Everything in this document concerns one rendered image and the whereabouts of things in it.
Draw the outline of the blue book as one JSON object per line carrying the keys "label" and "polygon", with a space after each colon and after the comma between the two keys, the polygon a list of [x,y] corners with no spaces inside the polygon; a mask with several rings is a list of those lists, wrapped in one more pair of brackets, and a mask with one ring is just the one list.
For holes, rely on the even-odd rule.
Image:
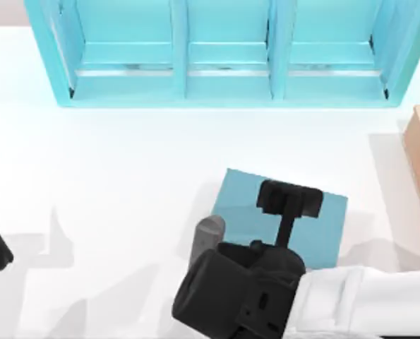
{"label": "blue book", "polygon": [[[265,177],[237,169],[228,169],[217,195],[213,215],[226,224],[223,240],[249,245],[253,240],[274,244],[280,216],[267,215],[256,207],[258,192]],[[329,192],[317,218],[302,217],[294,222],[289,248],[294,250],[307,268],[337,266],[348,198]]]}

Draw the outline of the light blue rack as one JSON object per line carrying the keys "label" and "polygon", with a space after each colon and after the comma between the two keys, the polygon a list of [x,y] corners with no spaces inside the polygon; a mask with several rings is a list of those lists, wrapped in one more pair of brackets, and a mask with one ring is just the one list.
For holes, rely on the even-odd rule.
{"label": "light blue rack", "polygon": [[24,0],[62,107],[397,107],[420,0]]}

